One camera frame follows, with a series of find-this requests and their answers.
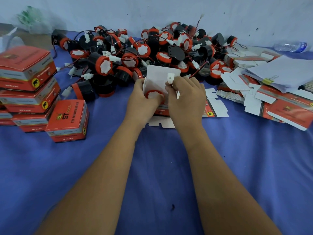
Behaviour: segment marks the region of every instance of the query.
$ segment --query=blue tablecloth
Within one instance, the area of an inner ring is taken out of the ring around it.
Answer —
[[[57,51],[56,66],[71,62]],[[313,59],[313,53],[293,56]],[[56,75],[62,90],[77,79],[67,72]],[[118,87],[112,97],[88,103],[84,141],[54,143],[45,132],[0,127],[0,234],[37,229],[119,127],[132,88]],[[222,101],[229,117],[202,120],[221,157],[283,234],[313,234],[313,127],[301,131]],[[116,234],[203,234],[188,156],[175,129],[142,130]]]

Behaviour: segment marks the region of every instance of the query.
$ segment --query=plastic bottle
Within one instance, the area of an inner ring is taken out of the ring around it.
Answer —
[[[306,42],[301,42],[301,41],[296,41],[296,42],[282,41],[282,42],[274,44],[273,48],[276,51],[302,53],[305,51],[309,51],[311,46],[309,46]]]

